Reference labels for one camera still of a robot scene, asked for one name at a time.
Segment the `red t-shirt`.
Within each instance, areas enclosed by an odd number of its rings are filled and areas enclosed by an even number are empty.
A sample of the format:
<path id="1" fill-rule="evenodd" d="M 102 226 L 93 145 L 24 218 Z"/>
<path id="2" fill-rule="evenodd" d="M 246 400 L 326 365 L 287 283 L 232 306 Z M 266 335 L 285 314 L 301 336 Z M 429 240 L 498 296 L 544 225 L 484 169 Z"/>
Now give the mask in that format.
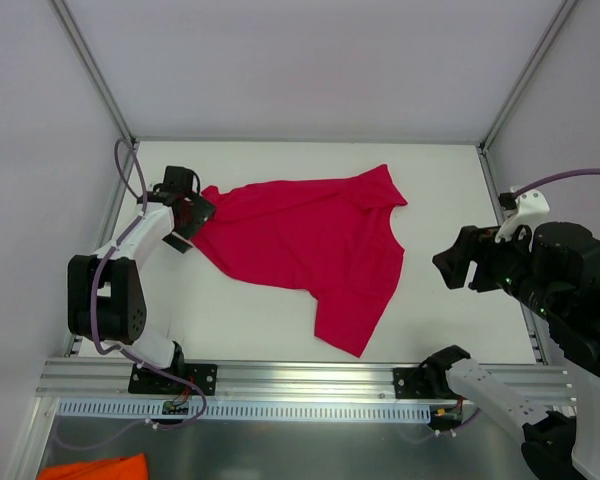
<path id="1" fill-rule="evenodd" d="M 389 168 L 350 178 L 277 180 L 221 192 L 195 247 L 232 279 L 305 290 L 317 302 L 314 334 L 361 357 L 397 290 L 404 249 L 391 228 L 406 199 Z"/>

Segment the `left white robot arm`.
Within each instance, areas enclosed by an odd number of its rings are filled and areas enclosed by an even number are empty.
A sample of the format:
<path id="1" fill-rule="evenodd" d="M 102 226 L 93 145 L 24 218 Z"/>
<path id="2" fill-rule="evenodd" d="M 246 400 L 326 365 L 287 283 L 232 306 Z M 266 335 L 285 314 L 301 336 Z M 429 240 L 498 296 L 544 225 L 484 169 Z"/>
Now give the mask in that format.
<path id="1" fill-rule="evenodd" d="M 114 350 L 153 366 L 151 381 L 174 393 L 186 380 L 182 347 L 148 326 L 140 270 L 161 243 L 184 254 L 216 207 L 200 192 L 199 176 L 168 166 L 163 180 L 143 193 L 118 239 L 68 263 L 68 328 L 104 354 Z"/>

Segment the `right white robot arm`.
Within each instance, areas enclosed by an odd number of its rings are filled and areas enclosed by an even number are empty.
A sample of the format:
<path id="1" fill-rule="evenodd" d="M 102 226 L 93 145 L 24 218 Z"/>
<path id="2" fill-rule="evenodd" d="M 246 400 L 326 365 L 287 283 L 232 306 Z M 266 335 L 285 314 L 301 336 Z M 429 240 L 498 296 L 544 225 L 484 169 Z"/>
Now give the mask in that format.
<path id="1" fill-rule="evenodd" d="M 502 241 L 493 227 L 465 226 L 433 263 L 449 289 L 502 291 L 545 322 L 542 358 L 566 371 L 575 413 L 521 395 L 457 345 L 424 361 L 425 389 L 473 403 L 515 439 L 537 478 L 600 479 L 600 240 L 570 222 L 521 225 Z"/>

